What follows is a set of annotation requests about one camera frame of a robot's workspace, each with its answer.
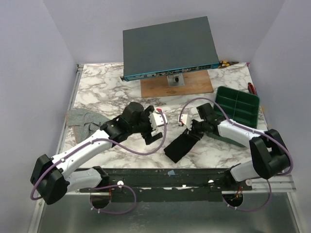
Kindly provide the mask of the black underwear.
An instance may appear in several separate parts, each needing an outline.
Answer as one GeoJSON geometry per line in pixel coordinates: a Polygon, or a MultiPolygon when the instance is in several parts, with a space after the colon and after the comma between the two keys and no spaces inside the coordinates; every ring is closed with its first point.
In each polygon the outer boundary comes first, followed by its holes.
{"type": "Polygon", "coordinates": [[[174,163],[177,163],[203,138],[203,136],[203,133],[190,133],[190,131],[185,130],[164,149],[165,155],[174,163]]]}

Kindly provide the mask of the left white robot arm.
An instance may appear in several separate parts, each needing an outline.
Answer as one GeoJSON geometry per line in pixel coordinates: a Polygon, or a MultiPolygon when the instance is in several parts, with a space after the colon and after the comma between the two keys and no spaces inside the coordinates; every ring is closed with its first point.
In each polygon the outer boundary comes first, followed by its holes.
{"type": "Polygon", "coordinates": [[[167,127],[167,119],[161,109],[152,105],[144,108],[137,102],[131,102],[121,115],[105,122],[93,135],[68,151],[52,157],[41,155],[30,178],[33,185],[31,200],[43,199],[46,204],[54,204],[70,191],[104,191],[111,181],[102,168],[94,166],[80,170],[79,167],[114,146],[124,149],[121,142],[136,133],[141,135],[146,145],[158,139],[165,140],[165,132],[152,135],[159,127],[167,127]]]}

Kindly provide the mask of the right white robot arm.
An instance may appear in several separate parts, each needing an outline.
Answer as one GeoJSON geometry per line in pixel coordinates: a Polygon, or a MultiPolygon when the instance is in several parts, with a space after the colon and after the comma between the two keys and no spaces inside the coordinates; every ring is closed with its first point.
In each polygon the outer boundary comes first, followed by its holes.
{"type": "Polygon", "coordinates": [[[199,137],[204,133],[211,133],[250,149],[251,160],[232,167],[230,174],[224,177],[224,186],[227,189],[235,190],[247,179],[268,180],[281,172],[291,172],[293,160],[278,131],[262,131],[244,126],[226,114],[216,114],[210,103],[198,106],[197,112],[201,121],[192,121],[189,128],[192,135],[199,137]]]}

